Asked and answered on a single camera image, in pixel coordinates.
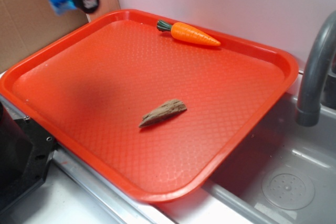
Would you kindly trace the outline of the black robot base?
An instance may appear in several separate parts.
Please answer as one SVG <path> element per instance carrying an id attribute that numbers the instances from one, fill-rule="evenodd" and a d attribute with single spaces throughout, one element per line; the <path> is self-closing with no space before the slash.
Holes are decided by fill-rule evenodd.
<path id="1" fill-rule="evenodd" d="M 1 104 L 1 214 L 46 181 L 55 138 L 32 119 L 13 119 Z"/>

